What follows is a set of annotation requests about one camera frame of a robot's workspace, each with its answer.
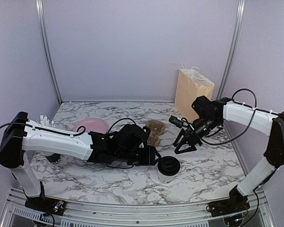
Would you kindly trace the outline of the brown paper bag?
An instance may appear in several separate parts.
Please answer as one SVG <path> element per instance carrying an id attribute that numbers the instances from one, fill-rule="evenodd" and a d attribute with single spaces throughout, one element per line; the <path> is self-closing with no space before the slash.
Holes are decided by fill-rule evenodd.
<path id="1" fill-rule="evenodd" d="M 178 72 L 175 107 L 189 122 L 198 118 L 191 105 L 199 96 L 212 98 L 214 83 L 200 73 L 197 66 L 187 68 L 184 62 Z"/>

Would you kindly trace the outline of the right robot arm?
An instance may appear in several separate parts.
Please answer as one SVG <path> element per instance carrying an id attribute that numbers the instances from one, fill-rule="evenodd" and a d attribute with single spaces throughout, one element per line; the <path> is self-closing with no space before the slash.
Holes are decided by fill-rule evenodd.
<path id="1" fill-rule="evenodd" d="M 275 91 L 270 102 L 274 107 L 284 108 L 284 90 Z M 193 106 L 200 119 L 194 123 L 176 120 L 181 131 L 174 142 L 175 153 L 181 156 L 184 169 L 170 190 L 180 203 L 230 196 L 225 208 L 235 212 L 243 205 L 243 197 L 284 164 L 284 113 L 254 109 L 226 97 L 215 101 L 201 97 Z M 262 158 L 246 175 L 233 160 L 229 142 L 221 136 L 214 142 L 208 140 L 210 132 L 224 122 L 245 126 L 235 140 L 244 142 L 248 153 L 263 151 Z"/>

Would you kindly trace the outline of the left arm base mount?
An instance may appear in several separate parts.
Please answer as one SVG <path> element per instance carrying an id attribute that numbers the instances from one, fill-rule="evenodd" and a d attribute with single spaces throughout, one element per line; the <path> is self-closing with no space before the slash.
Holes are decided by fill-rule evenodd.
<path id="1" fill-rule="evenodd" d="M 66 201 L 53 198 L 28 198 L 25 206 L 27 208 L 47 212 L 49 214 L 62 216 L 65 211 Z"/>

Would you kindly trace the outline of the brown cardboard cup carrier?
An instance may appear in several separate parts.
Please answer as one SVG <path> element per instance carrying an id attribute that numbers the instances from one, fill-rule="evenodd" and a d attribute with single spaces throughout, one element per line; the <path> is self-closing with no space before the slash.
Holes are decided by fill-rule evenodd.
<path id="1" fill-rule="evenodd" d="M 146 122 L 145 126 L 151 131 L 147 140 L 148 145 L 158 147 L 160 144 L 159 136 L 164 133 L 165 124 L 161 121 L 149 120 Z"/>

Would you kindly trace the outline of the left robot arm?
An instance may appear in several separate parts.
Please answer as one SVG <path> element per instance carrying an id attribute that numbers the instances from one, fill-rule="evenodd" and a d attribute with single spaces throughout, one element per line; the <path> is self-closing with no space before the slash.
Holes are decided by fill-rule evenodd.
<path id="1" fill-rule="evenodd" d="M 125 162 L 129 167 L 153 166 L 161 159 L 156 148 L 147 143 L 150 129 L 135 123 L 114 132 L 88 132 L 84 128 L 71 132 L 40 125 L 29 120 L 26 112 L 19 112 L 2 127 L 5 131 L 0 144 L 0 164 L 12 171 L 27 200 L 39 210 L 47 210 L 50 199 L 27 161 L 28 151 L 66 155 L 107 166 L 115 161 Z"/>

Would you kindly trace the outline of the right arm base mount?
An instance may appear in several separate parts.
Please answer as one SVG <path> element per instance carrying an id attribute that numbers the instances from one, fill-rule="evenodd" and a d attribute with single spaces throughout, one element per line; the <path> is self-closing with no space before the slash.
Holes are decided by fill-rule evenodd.
<path id="1" fill-rule="evenodd" d="M 244 210 L 248 211 L 249 208 L 250 204 L 248 202 L 241 202 L 235 205 L 231 205 L 230 199 L 224 199 L 208 203 L 206 210 L 211 213 L 212 217 L 218 217 Z"/>

